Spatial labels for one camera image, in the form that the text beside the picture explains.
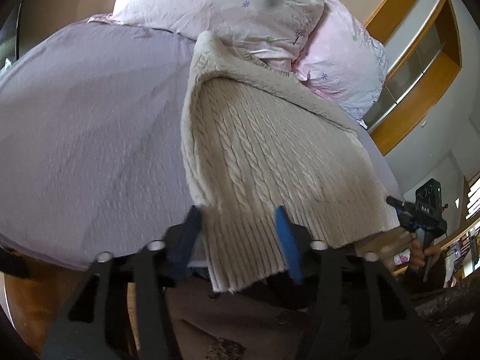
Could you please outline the person's right hand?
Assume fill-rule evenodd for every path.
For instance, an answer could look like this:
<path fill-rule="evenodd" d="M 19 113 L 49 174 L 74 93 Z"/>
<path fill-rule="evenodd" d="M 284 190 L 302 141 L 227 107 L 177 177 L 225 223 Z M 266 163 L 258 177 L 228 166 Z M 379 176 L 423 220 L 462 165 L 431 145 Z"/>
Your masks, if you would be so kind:
<path fill-rule="evenodd" d="M 410 258 L 408 268 L 414 272 L 424 267 L 427 261 L 430 261 L 432 265 L 436 264 L 442 252 L 438 244 L 434 244 L 423 250 L 421 243 L 416 238 L 412 239 L 409 250 Z"/>

